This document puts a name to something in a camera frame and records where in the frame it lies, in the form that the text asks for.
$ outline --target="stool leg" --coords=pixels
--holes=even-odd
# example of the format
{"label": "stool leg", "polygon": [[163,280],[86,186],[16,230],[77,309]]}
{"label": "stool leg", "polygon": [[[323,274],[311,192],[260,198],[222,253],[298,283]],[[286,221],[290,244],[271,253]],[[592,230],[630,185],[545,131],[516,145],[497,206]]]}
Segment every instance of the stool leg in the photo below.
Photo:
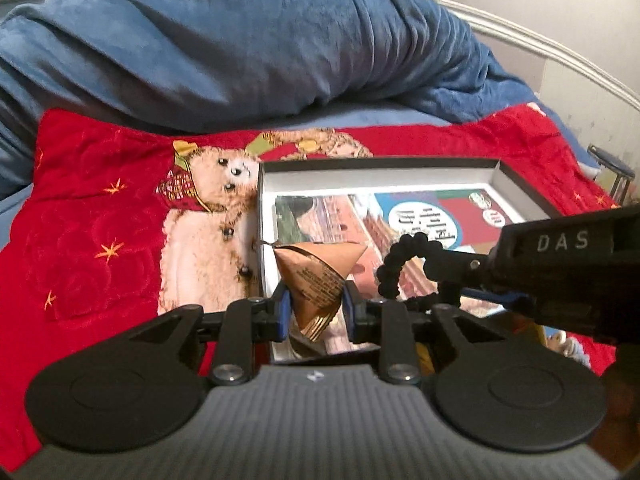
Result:
{"label": "stool leg", "polygon": [[620,175],[616,175],[616,181],[613,183],[613,186],[611,187],[611,192],[609,193],[610,197],[615,200],[616,199],[616,192],[618,191],[618,184],[620,184]]}
{"label": "stool leg", "polygon": [[626,178],[625,187],[622,188],[622,192],[620,193],[620,200],[618,202],[620,205],[623,205],[623,203],[625,202],[626,192],[629,190],[630,184],[631,184],[631,181],[628,178]]}

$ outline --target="round logo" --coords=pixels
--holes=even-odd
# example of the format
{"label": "round logo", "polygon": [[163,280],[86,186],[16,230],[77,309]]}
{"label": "round logo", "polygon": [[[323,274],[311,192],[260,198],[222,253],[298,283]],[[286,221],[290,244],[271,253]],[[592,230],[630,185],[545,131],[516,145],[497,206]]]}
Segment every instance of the round logo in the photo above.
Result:
{"label": "round logo", "polygon": [[426,202],[402,202],[389,211],[389,227],[401,235],[423,232],[447,249],[458,239],[454,219],[442,209]]}
{"label": "round logo", "polygon": [[469,195],[469,200],[476,204],[480,209],[489,209],[491,207],[491,199],[482,193],[473,192]]}
{"label": "round logo", "polygon": [[484,218],[484,221],[489,225],[497,228],[502,228],[507,223],[504,215],[495,209],[485,209],[482,211],[482,218]]}

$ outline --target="black cable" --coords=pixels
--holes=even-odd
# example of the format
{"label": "black cable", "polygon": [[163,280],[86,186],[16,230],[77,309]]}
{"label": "black cable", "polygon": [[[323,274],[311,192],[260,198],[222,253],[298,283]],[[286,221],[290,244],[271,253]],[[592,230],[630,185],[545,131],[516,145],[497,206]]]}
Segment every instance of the black cable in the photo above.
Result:
{"label": "black cable", "polygon": [[[427,235],[418,232],[411,236],[404,234],[391,245],[389,253],[385,256],[383,264],[378,267],[376,277],[378,279],[378,293],[383,298],[394,300],[400,294],[398,282],[404,264],[414,257],[433,258],[443,251],[442,244],[435,240],[429,240]],[[408,310],[424,312],[430,310],[437,303],[448,303],[460,306],[461,288],[455,283],[439,282],[438,291],[427,296],[409,298],[404,303]]]}

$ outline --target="bear face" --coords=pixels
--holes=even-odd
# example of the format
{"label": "bear face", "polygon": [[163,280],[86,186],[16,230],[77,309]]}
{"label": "bear face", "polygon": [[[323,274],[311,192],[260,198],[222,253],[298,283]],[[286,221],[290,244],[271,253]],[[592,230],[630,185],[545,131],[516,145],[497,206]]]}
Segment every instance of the bear face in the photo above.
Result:
{"label": "bear face", "polygon": [[212,212],[223,212],[233,225],[243,212],[254,208],[258,158],[244,150],[204,146],[187,157],[200,199]]}

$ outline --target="textured gray plastic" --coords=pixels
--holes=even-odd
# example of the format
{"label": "textured gray plastic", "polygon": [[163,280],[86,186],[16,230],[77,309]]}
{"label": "textured gray plastic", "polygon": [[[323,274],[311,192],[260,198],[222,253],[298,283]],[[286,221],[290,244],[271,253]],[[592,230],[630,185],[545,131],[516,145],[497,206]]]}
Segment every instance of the textured gray plastic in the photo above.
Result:
{"label": "textured gray plastic", "polygon": [[608,480],[589,447],[517,455],[447,426],[418,388],[369,366],[263,367],[218,387],[172,436],[111,455],[45,447],[18,480],[437,479]]}

